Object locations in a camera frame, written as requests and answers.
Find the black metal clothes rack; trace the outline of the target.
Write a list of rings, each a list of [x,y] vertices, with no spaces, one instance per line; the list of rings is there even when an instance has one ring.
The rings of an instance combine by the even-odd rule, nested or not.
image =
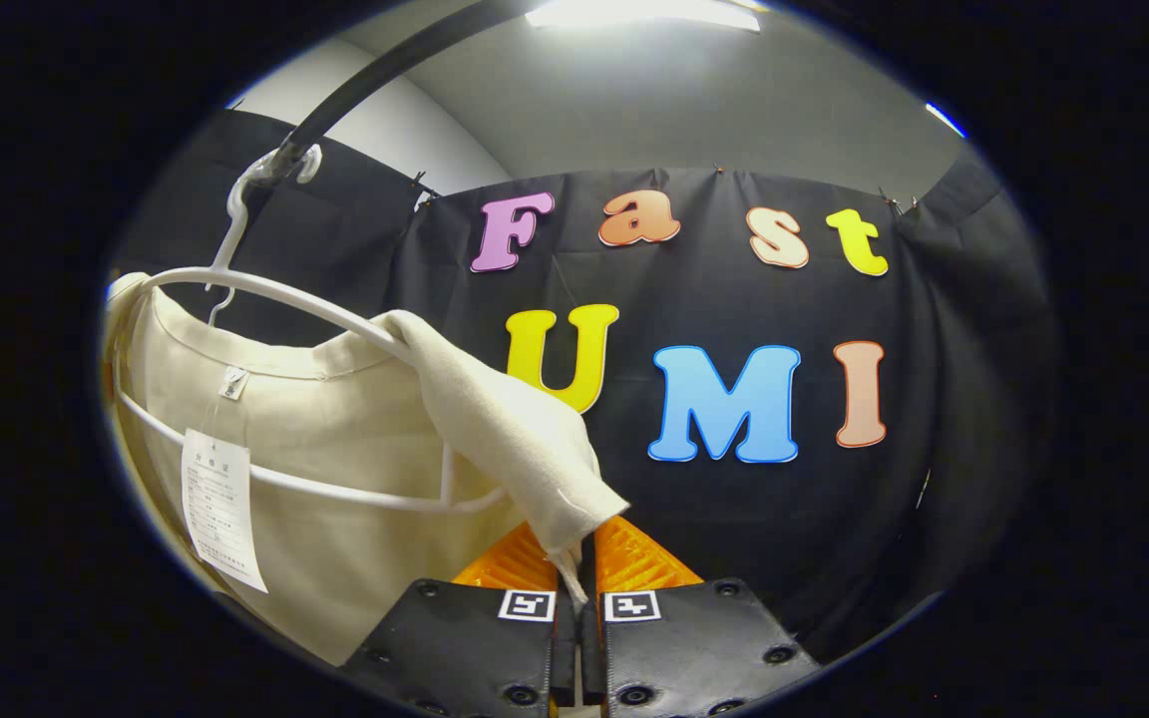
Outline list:
[[[542,0],[478,0],[407,37],[316,105],[273,150],[272,159],[267,161],[259,176],[259,183],[273,186],[300,170],[313,146],[325,137],[329,129],[393,79],[466,38],[535,10],[540,3]]]

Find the white plastic hanger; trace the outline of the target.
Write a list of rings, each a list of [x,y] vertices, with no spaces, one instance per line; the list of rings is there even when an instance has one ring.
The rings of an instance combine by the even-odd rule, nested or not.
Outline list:
[[[151,276],[151,280],[142,283],[145,289],[151,287],[165,286],[169,283],[203,283],[205,286],[223,286],[229,291],[242,289],[250,294],[273,300],[275,303],[292,306],[292,308],[314,315],[314,317],[327,321],[334,326],[364,339],[379,347],[384,353],[388,353],[393,358],[411,365],[412,354],[409,347],[398,342],[391,335],[360,315],[346,310],[342,306],[329,303],[327,300],[316,298],[309,292],[295,289],[287,283],[269,280],[269,278],[247,272],[233,271],[229,268],[236,257],[236,250],[242,240],[242,234],[255,218],[254,209],[250,209],[246,200],[242,199],[248,190],[254,190],[259,183],[270,185],[275,179],[283,178],[275,172],[275,159],[282,156],[282,150],[270,150],[263,159],[252,163],[249,168],[242,170],[240,177],[229,190],[226,200],[226,213],[229,227],[226,236],[219,244],[219,249],[209,265],[188,265],[170,269],[170,271]],[[273,469],[256,468],[252,465],[250,476],[257,481],[267,482],[290,491],[298,491],[301,494],[313,496],[355,502],[358,505],[371,505],[396,511],[419,511],[419,514],[478,514],[486,508],[498,504],[506,497],[506,491],[493,488],[487,494],[466,501],[457,501],[455,492],[458,487],[458,477],[455,468],[455,451],[452,446],[444,445],[441,460],[441,482],[439,482],[439,495],[437,499],[403,497],[392,494],[378,494],[378,492],[357,491],[327,482],[316,482],[311,479],[299,478],[276,472]]]

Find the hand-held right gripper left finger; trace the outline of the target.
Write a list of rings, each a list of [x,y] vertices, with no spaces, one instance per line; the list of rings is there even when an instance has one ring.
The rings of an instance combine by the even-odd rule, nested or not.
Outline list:
[[[576,644],[569,590],[522,523],[452,580],[410,582],[339,671],[433,718],[560,718]]]

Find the black backdrop cloth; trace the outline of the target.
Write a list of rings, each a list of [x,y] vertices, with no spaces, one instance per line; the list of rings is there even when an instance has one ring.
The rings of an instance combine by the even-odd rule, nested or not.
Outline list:
[[[282,129],[219,114],[151,191],[114,281],[207,265],[229,187]],[[1056,312],[1033,231],[970,160],[899,213],[828,182],[666,167],[418,204],[401,173],[341,142],[322,149],[316,177],[273,191],[229,268],[373,323],[418,315],[571,406],[626,500],[618,516],[697,576],[749,582],[817,658],[978,568],[1043,464]],[[159,287],[260,343],[350,333],[245,291],[209,322],[214,292]],[[249,451],[152,418],[102,347],[102,397],[111,386],[182,447],[194,550],[262,587]]]

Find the ceiling light panel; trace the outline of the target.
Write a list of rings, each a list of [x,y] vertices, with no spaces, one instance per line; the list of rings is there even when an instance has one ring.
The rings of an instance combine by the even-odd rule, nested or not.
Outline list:
[[[684,20],[758,33],[751,9],[724,0],[553,0],[525,14],[531,28],[600,28],[647,20]]]

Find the cream button shirt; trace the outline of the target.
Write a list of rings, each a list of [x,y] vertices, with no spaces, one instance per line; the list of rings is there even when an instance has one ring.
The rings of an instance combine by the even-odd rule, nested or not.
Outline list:
[[[316,659],[341,665],[410,582],[452,580],[529,524],[540,564],[574,577],[579,543],[626,500],[600,473],[580,414],[494,371],[412,312],[375,317],[412,360],[342,333],[314,347],[260,343],[210,327],[137,272],[106,298],[106,372],[151,417],[245,447],[253,469],[402,499],[435,501],[444,464],[456,501],[503,491],[465,514],[407,511],[250,478],[252,551],[262,587],[192,546],[182,447],[111,386],[119,460],[151,526],[205,589],[224,592]]]

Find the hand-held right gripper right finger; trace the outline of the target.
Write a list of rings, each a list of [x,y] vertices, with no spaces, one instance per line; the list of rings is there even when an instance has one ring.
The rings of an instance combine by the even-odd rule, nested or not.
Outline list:
[[[580,698],[597,718],[720,718],[820,672],[742,578],[703,580],[620,517],[586,550]]]

